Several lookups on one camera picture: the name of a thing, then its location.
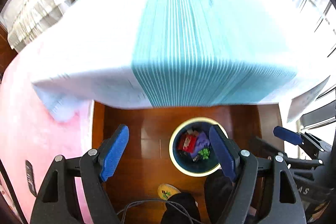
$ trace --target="wooden cabinet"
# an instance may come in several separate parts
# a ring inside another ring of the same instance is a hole
[[[0,72],[3,73],[16,57],[16,50],[12,50],[7,42],[7,31],[0,24]]]

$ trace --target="pink carpet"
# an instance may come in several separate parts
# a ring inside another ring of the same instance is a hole
[[[5,71],[0,86],[0,159],[28,222],[35,197],[28,188],[25,160],[33,166],[38,191],[56,155],[79,157],[91,148],[91,102],[84,103],[69,122],[59,123],[33,90],[30,75],[44,46],[37,39],[25,47]],[[76,185],[84,222],[93,223],[80,178]]]

